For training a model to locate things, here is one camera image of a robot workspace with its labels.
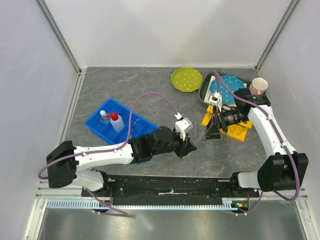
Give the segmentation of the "metal crucible tongs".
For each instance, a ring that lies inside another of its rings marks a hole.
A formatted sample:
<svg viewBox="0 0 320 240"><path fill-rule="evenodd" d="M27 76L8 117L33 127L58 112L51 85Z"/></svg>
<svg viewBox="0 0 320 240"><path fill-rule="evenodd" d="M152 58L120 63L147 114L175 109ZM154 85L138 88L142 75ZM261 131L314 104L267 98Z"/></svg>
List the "metal crucible tongs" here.
<svg viewBox="0 0 320 240"><path fill-rule="evenodd" d="M137 135L137 122L140 120L140 118L137 118L132 124L130 129L130 139L135 138Z"/></svg>

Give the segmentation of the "squeeze bottle red cap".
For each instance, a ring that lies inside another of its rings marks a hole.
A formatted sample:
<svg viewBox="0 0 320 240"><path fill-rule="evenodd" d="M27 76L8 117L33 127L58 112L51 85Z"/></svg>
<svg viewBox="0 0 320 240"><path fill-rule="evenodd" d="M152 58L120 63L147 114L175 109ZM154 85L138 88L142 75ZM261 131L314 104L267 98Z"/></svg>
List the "squeeze bottle red cap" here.
<svg viewBox="0 0 320 240"><path fill-rule="evenodd" d="M110 123L116 133L120 133L125 127L124 121L120 115L116 112L113 112L108 115L110 117Z"/></svg>

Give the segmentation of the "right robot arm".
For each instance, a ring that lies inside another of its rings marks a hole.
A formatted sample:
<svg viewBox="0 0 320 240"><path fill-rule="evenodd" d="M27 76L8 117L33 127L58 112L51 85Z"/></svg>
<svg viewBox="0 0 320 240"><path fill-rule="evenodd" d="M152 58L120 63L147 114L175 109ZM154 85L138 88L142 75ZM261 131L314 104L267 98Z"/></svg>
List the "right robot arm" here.
<svg viewBox="0 0 320 240"><path fill-rule="evenodd" d="M214 106L202 121L206 127L201 139L218 140L222 133L230 133L233 125L251 122L263 144L266 161L257 171L236 172L229 191L242 196L247 188L264 192L297 190L301 187L309 163L305 153L298 153L289 143L274 117L271 103L265 94L251 94L248 88L235 92L231 110L219 111Z"/></svg>

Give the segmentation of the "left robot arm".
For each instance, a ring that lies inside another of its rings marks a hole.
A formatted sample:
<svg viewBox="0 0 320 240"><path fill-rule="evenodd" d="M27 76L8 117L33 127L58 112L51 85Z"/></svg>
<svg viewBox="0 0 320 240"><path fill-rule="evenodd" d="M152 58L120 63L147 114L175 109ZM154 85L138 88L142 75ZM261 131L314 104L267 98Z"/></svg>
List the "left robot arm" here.
<svg viewBox="0 0 320 240"><path fill-rule="evenodd" d="M110 191L107 175L92 169L100 166L130 165L148 162L153 156L174 152L179 158L195 151L196 146L187 134L180 134L166 126L151 133L130 139L124 147L119 144L100 147L74 146L72 141L64 141L47 157L49 165L48 186L60 189L75 185L89 189L99 197Z"/></svg>

